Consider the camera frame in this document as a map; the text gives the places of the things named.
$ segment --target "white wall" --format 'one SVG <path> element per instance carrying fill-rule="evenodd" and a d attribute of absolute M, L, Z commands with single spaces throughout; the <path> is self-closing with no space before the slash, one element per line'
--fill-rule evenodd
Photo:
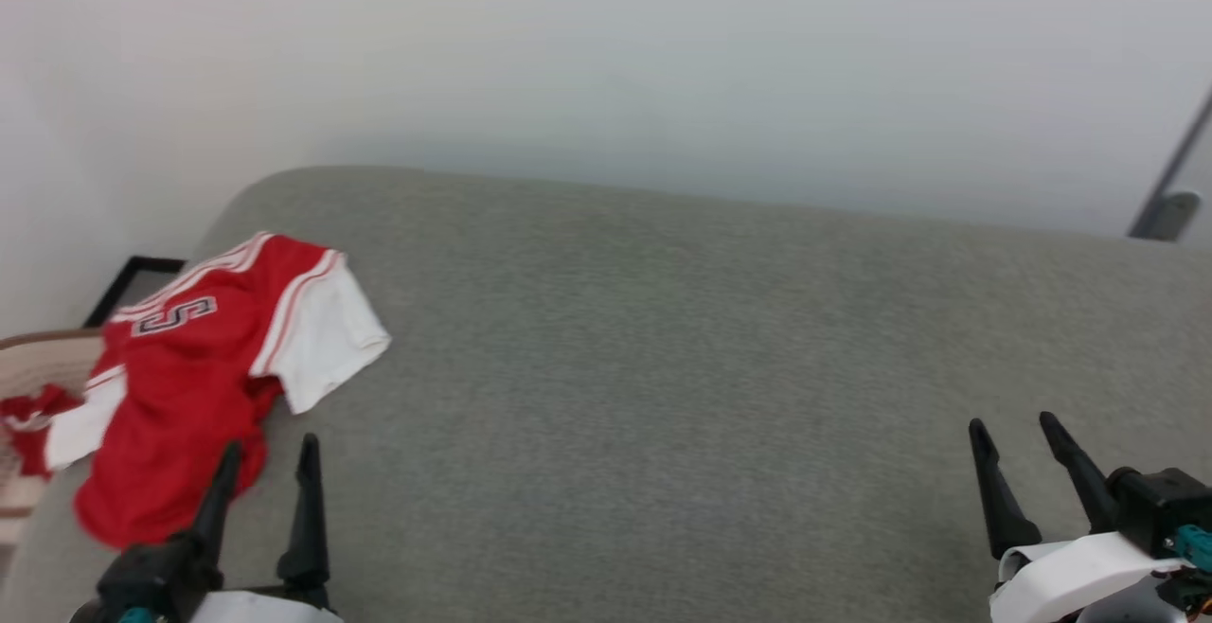
<path fill-rule="evenodd" d="M 22 72 L 141 253 L 290 166 L 1128 229 L 1212 0 L 19 0 Z"/>
<path fill-rule="evenodd" d="M 128 256 L 119 219 L 0 63 L 0 338 L 80 326 Z"/>

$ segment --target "gray fabric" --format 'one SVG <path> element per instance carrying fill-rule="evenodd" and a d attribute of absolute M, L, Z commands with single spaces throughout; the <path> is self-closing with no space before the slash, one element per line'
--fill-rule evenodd
<path fill-rule="evenodd" d="M 2 585 L 5 578 L 8 577 L 8 564 L 11 562 L 12 548 L 8 545 L 0 547 L 0 585 Z"/>
<path fill-rule="evenodd" d="M 1085 526 L 1037 412 L 1104 470 L 1212 480 L 1212 257 L 829 210 L 421 171 L 290 171 L 207 235 L 344 248 L 390 350 L 268 421 L 222 567 L 271 581 L 319 434 L 347 621 L 982 621 L 966 424 L 1048 538 Z M 82 464 L 0 618 L 62 622 L 110 554 Z"/>
<path fill-rule="evenodd" d="M 142 302 L 143 299 L 150 297 L 152 295 L 159 292 L 161 287 L 173 281 L 176 275 L 171 273 L 155 273 L 155 270 L 138 270 L 135 278 L 131 278 L 130 285 L 122 291 L 122 296 L 118 298 L 118 303 L 114 309 L 122 307 L 132 307 Z"/>

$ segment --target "red cloth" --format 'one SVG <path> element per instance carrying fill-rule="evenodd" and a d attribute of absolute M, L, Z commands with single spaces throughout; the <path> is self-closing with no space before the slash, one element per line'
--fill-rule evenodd
<path fill-rule="evenodd" d="M 67 412 L 84 401 L 63 387 L 47 384 L 38 398 L 16 396 L 0 400 L 0 422 L 8 433 L 12 448 L 21 456 L 22 476 L 51 478 L 46 468 L 46 433 L 51 416 Z"/>
<path fill-rule="evenodd" d="M 187 527 L 233 440 L 244 448 L 236 492 L 253 484 L 261 421 L 281 393 L 253 364 L 263 347 L 276 350 L 281 318 L 337 256 L 261 234 L 110 318 L 91 384 L 125 368 L 126 394 L 75 498 L 88 533 L 121 549 Z"/>

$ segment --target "white stripe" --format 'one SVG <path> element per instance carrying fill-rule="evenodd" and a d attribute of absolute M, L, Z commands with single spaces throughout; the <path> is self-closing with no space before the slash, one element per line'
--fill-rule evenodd
<path fill-rule="evenodd" d="M 29 417 L 29 419 L 17 419 L 11 415 L 6 415 L 4 418 L 4 425 L 8 428 L 10 431 L 40 431 L 51 425 L 51 417 L 42 415 L 42 411 L 38 411 Z"/>
<path fill-rule="evenodd" d="M 109 370 L 99 373 L 98 376 L 88 378 L 88 381 L 85 382 L 85 389 L 88 389 L 88 387 L 95 387 L 96 384 L 99 384 L 99 382 L 105 382 L 108 381 L 108 378 L 118 377 L 122 372 L 126 372 L 125 365 L 116 365 L 114 367 L 110 367 Z"/>
<path fill-rule="evenodd" d="M 291 279 L 291 284 L 287 285 L 282 295 L 278 297 L 278 305 L 274 308 L 274 318 L 269 324 L 269 332 L 265 333 L 265 339 L 261 343 L 261 351 L 257 354 L 257 360 L 252 361 L 252 367 L 248 370 L 250 377 L 264 377 L 269 373 L 269 359 L 273 356 L 274 347 L 278 345 L 278 338 L 281 336 L 287 321 L 290 320 L 290 304 L 291 298 L 295 296 L 295 291 L 303 284 L 304 279 L 324 270 L 325 267 L 332 262 L 332 258 L 338 256 L 341 256 L 341 252 L 336 251 L 336 248 L 328 248 L 328 251 L 324 252 L 324 256 L 320 257 L 320 263 L 316 263 L 311 270 L 307 270 L 307 273 Z M 325 276 L 321 275 L 316 279 L 324 278 Z"/>
<path fill-rule="evenodd" d="M 127 320 L 137 320 L 138 318 L 155 313 L 170 298 L 188 291 L 194 285 L 198 285 L 198 282 L 200 282 L 201 279 L 208 273 L 212 273 L 212 270 L 233 270 L 233 273 L 244 273 L 244 270 L 252 268 L 257 257 L 261 255 L 261 248 L 264 247 L 264 244 L 273 238 L 274 235 L 269 234 L 269 232 L 259 232 L 252 240 L 247 240 L 247 242 L 240 245 L 233 251 L 219 257 L 212 257 L 212 259 L 199 264 L 182 278 L 170 282 L 167 287 L 160 290 L 143 303 L 119 309 L 119 312 L 109 318 L 109 320 L 114 322 L 125 322 Z"/>
<path fill-rule="evenodd" d="M 251 246 L 251 244 L 258 240 L 261 235 L 263 234 L 259 232 L 258 234 L 253 235 L 250 240 L 246 240 L 246 242 L 244 242 L 242 245 L 230 248 L 230 251 L 224 252 L 217 257 L 210 257 L 210 259 L 206 259 L 202 263 L 195 265 L 194 268 L 185 270 L 184 275 L 173 279 L 172 282 L 168 282 L 167 285 L 165 285 L 165 287 L 161 287 L 159 292 L 152 295 L 150 297 L 143 299 L 137 304 L 119 309 L 119 313 L 133 314 L 133 313 L 145 312 L 147 309 L 152 309 L 158 303 L 162 302 L 166 297 L 172 296 L 177 290 L 177 287 L 181 287 L 187 281 L 190 281 L 190 285 L 193 285 L 191 279 L 194 279 L 199 273 L 205 273 L 205 270 L 213 268 L 228 267 L 235 263 L 235 261 L 242 261 L 247 248 Z"/>

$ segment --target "teal connector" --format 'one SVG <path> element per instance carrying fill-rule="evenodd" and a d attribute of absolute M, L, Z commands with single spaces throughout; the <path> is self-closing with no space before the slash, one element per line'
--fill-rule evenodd
<path fill-rule="evenodd" d="M 1174 551 L 1200 571 L 1212 572 L 1212 533 L 1190 524 L 1174 533 Z"/>
<path fill-rule="evenodd" d="M 118 623 L 155 623 L 155 615 L 150 608 L 127 608 Z"/>

